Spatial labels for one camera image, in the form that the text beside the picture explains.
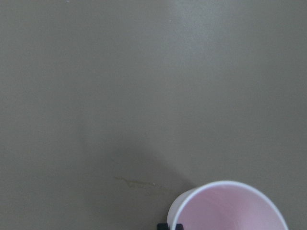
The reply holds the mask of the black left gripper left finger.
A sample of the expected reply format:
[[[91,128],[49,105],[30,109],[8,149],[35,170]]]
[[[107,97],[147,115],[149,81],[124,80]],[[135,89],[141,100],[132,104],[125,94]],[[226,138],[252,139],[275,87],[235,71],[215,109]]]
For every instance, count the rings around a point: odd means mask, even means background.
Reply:
[[[169,226],[167,223],[158,223],[157,230],[169,230]]]

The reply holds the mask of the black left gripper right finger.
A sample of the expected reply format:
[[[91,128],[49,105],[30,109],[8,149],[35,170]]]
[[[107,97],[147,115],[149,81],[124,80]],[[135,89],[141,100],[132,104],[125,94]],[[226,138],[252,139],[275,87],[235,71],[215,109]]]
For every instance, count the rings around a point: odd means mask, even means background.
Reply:
[[[183,225],[182,224],[176,224],[175,230],[183,230]]]

